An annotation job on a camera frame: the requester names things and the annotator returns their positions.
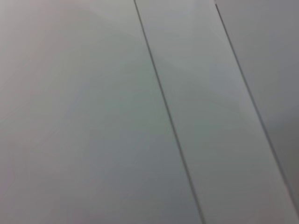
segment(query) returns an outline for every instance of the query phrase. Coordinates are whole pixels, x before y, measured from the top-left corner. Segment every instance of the dark line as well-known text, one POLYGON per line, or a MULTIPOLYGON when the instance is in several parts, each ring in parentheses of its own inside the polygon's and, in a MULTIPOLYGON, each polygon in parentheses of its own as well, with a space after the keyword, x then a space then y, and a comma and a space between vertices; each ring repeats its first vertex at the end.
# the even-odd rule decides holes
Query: dark line
POLYGON ((278 169, 279 169, 279 171, 280 171, 280 174, 282 175, 282 178, 283 178, 283 180, 284 180, 284 183, 285 183, 285 185, 286 185, 286 188, 287 188, 287 190, 288 190, 288 193, 289 193, 289 195, 290 195, 290 198, 291 198, 291 200, 292 200, 292 203, 293 203, 293 205, 294 205, 294 207, 295 207, 295 210, 296 210, 296 212, 297 212, 297 216, 299 217, 299 207, 298 207, 298 205, 297 205, 297 201, 296 201, 295 196, 294 196, 295 194, 294 194, 294 192, 293 192, 293 190, 292 190, 292 187, 291 187, 290 184, 289 184, 289 181, 288 181, 288 178, 287 178, 286 173, 284 172, 283 166, 282 166, 281 162, 280 162, 279 159, 278 159, 278 155, 277 155, 276 150, 275 150, 275 148, 274 148, 274 145, 273 145, 273 143, 272 143, 272 141, 271 141, 271 138, 270 138, 269 133, 268 133, 268 131, 267 131, 266 125, 265 125, 265 123, 264 123, 264 121, 263 121, 263 119, 262 119, 262 116, 261 116, 261 114, 260 114, 260 112, 259 112, 259 110, 258 110, 258 107, 257 107, 256 102, 255 102, 255 100, 254 100, 254 97, 253 97, 253 95, 252 95, 252 92, 251 92, 251 90, 250 90, 250 88, 249 88, 248 82, 247 82, 247 80, 246 80, 246 78, 245 78, 245 76, 244 76, 244 73, 243 73, 243 70, 242 70, 242 68, 241 68, 240 62, 239 62, 239 60, 238 60, 238 58, 237 58, 237 54, 236 54, 235 49, 234 49, 234 47, 233 47, 233 44, 232 44, 232 42, 231 42, 231 40, 230 40, 230 38, 229 38, 228 31, 227 31, 227 29, 226 29, 226 27, 225 27, 225 25, 224 25, 224 21, 223 21, 223 19, 222 19, 221 14, 220 14, 220 10, 219 10, 217 4, 215 4, 215 5, 216 5, 216 9, 217 9, 218 15, 219 15, 219 17, 220 17, 220 20, 221 20, 221 22, 222 22, 222 25, 223 25, 225 34, 226 34, 226 36, 227 36, 227 38, 228 38, 229 45, 230 45, 230 47, 231 47, 231 49, 232 49, 232 51, 233 51, 235 60, 237 61, 237 65, 238 65, 239 70, 240 70, 240 72, 241 72, 241 76, 242 76, 242 78, 243 78, 243 81, 244 81, 245 86, 246 86, 246 88, 247 88, 247 91, 248 91, 248 93, 249 93, 249 97, 250 97, 251 102, 252 102, 252 104, 253 104, 253 107, 254 107, 254 109, 255 109, 255 111, 256 111, 256 114, 257 114, 257 116, 258 116, 259 122, 260 122, 260 124, 262 125, 263 132, 264 132, 264 134, 265 134, 265 136, 266 136, 266 139, 267 139, 267 141, 268 141, 269 147, 270 147, 270 149, 271 149, 271 151, 272 151, 272 154, 273 154, 273 156, 274 156, 274 159, 275 159, 276 164, 277 164, 277 166, 278 166, 278 169))
POLYGON ((193 182, 191 180, 191 175, 190 175, 187 163, 186 163, 185 156, 183 154, 181 143, 180 143, 180 141, 178 139, 178 133, 177 133, 176 128, 174 126, 174 122, 173 122, 173 119, 172 119, 172 116, 171 116, 171 113, 170 113, 170 110, 169 110, 169 106, 168 106, 168 103, 166 101, 166 97, 165 97, 165 94, 164 94, 164 91, 163 91, 163 88, 162 88, 160 77, 158 75, 156 64, 155 64, 153 55, 152 55, 151 50, 150 50, 150 45, 149 45, 147 36, 145 34, 144 26, 143 26, 143 23, 142 23, 142 20, 141 20, 141 16, 140 16, 140 13, 139 13, 139 9, 138 9, 136 0, 134 0, 134 4, 135 4, 135 7, 136 7, 138 19, 139 19, 139 22, 140 22, 140 25, 141 25, 141 28, 142 28, 143 36, 144 36, 144 39, 145 39, 145 42, 146 42, 146 45, 147 45, 147 48, 148 48, 148 51, 149 51, 149 56, 150 56, 150 59, 151 59, 151 62, 152 62, 152 65, 154 67, 154 71, 155 71, 155 74, 156 74, 156 77, 157 77, 157 81, 158 81, 159 88, 160 88, 160 91, 161 91, 161 94, 162 94, 162 98, 163 98, 163 101, 164 101, 164 104, 165 104, 165 108, 166 108, 166 111, 167 111, 167 114, 168 114, 168 117, 169 117, 169 120, 170 120, 170 124, 171 124, 172 130, 173 130, 173 134, 174 134, 177 146, 178 146, 179 154, 181 156, 181 159, 182 159, 182 162, 183 162, 183 166, 184 166, 184 169, 185 169, 185 172, 186 172, 186 175, 187 175, 187 179, 188 179, 188 182, 189 182, 189 185, 190 185, 190 189, 191 189, 191 192, 192 192, 192 195, 193 195, 193 198, 195 200, 195 204, 196 204, 196 207, 197 207, 197 210, 198 210, 198 213, 199 213, 199 217, 201 219, 202 224, 206 224, 206 220, 205 220, 205 217, 204 217, 204 215, 202 213, 202 209, 200 207, 200 203, 199 203, 196 191, 195 191, 194 184, 193 184, 193 182))

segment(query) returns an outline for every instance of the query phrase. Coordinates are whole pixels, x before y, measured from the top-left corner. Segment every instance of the gray panel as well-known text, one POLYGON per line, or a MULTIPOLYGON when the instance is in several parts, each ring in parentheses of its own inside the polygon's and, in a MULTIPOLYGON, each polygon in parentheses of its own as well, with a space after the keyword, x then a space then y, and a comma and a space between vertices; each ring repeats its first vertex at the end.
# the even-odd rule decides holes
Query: gray panel
POLYGON ((217 1, 291 191, 299 203, 299 2, 217 1))
POLYGON ((133 1, 0 4, 0 223, 200 223, 133 1))
POLYGON ((209 0, 137 0, 208 224, 298 224, 209 0))

